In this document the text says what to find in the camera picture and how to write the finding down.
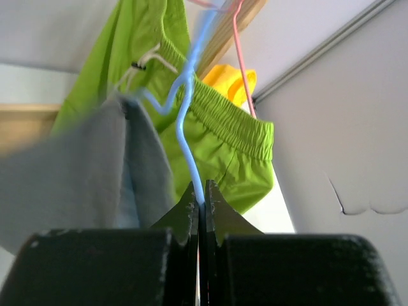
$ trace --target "green shorts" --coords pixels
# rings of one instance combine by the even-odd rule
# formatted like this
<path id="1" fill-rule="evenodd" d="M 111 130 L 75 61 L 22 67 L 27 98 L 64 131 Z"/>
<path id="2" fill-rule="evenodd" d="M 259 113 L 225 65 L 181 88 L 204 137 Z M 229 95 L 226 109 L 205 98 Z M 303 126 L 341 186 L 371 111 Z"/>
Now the green shorts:
<path id="1" fill-rule="evenodd" d="M 182 71 L 189 48 L 183 0 L 120 0 L 66 98 L 54 132 L 102 104 L 131 63 L 158 43 L 158 53 Z M 145 86 L 164 103 L 176 77 L 153 59 L 134 77 L 131 89 Z M 273 124 L 253 119 L 197 78 L 194 87 L 184 133 L 201 180 L 215 180 L 226 201 L 243 213 L 272 188 Z M 191 181 L 175 134 L 183 94 L 181 88 L 166 117 L 145 103 L 173 170 L 176 201 Z"/>

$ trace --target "gray garment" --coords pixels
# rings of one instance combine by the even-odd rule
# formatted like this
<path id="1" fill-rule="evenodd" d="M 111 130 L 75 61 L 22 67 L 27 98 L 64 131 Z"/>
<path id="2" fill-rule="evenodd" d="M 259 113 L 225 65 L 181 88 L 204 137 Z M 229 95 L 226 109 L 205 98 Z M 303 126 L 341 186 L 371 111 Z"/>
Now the gray garment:
<path id="1" fill-rule="evenodd" d="M 172 207 L 156 130 L 140 105 L 125 108 L 129 120 L 123 105 L 112 98 L 71 131 L 0 159 L 0 246 L 15 254 L 42 230 L 116 226 L 125 160 L 140 226 Z"/>

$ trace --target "pink hanger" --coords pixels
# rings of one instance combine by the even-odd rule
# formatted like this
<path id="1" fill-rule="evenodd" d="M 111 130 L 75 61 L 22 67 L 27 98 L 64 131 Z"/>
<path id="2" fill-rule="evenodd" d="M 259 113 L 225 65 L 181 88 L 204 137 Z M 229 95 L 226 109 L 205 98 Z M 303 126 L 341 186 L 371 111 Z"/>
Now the pink hanger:
<path id="1" fill-rule="evenodd" d="M 196 3 L 200 6 L 203 6 L 205 8 L 215 8 L 218 9 L 217 6 L 215 6 L 214 4 L 205 2 L 203 0 L 188 0 L 192 3 Z M 231 7 L 229 8 L 228 11 L 232 10 L 232 7 L 235 3 L 237 3 L 238 0 L 236 0 Z M 234 30 L 234 42 L 235 42 L 235 49 L 237 50 L 237 57 L 238 57 L 238 63 L 240 65 L 240 70 L 241 70 L 241 75 L 242 75 L 242 80 L 244 81 L 244 89 L 245 89 L 245 94 L 247 96 L 247 101 L 248 101 L 248 106 L 249 106 L 249 112 L 251 114 L 251 116 L 253 116 L 256 119 L 256 113 L 255 113 L 255 109 L 254 109 L 254 103 L 252 101 L 252 96 L 251 93 L 249 91 L 249 84 L 248 84 L 248 78 L 247 78 L 247 74 L 245 73 L 246 68 L 245 68 L 245 62 L 244 62 L 244 55 L 242 54 L 242 48 L 241 48 L 241 41 L 240 41 L 240 37 L 239 37 L 239 33 L 238 33 L 238 26 L 237 26 L 237 16 L 241 10 L 241 6 L 242 3 L 244 2 L 244 0 L 240 0 L 234 16 L 233 16 L 233 30 Z"/>

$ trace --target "white drawstring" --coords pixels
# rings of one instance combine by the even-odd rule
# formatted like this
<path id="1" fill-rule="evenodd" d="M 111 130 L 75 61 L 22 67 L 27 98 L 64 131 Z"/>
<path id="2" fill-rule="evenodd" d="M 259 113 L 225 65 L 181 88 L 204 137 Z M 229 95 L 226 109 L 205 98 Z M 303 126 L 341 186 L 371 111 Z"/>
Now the white drawstring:
<path id="1" fill-rule="evenodd" d="M 135 75 L 140 71 L 140 68 L 143 69 L 144 67 L 146 67 L 147 62 L 149 62 L 151 59 L 157 59 L 172 72 L 177 73 L 176 67 L 167 62 L 160 54 L 156 53 L 159 49 L 160 43 L 158 43 L 155 47 L 151 48 L 149 51 L 143 54 L 140 57 L 139 61 L 137 62 L 137 67 L 130 66 L 123 74 L 123 76 L 120 78 L 120 80 L 116 83 L 115 89 L 118 90 L 122 83 L 125 82 L 125 80 L 127 79 L 126 92 L 128 92 L 130 90 L 131 82 Z"/>

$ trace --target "yellow cloth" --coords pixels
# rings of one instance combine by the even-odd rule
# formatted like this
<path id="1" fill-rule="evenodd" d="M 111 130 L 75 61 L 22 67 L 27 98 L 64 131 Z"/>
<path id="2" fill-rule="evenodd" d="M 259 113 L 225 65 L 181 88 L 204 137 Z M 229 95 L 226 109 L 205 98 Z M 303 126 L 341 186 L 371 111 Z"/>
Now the yellow cloth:
<path id="1" fill-rule="evenodd" d="M 248 85 L 251 94 L 256 85 L 255 70 L 247 70 Z M 241 107 L 247 101 L 241 71 L 230 65 L 215 65 L 205 76 L 203 82 L 229 99 L 234 105 Z"/>

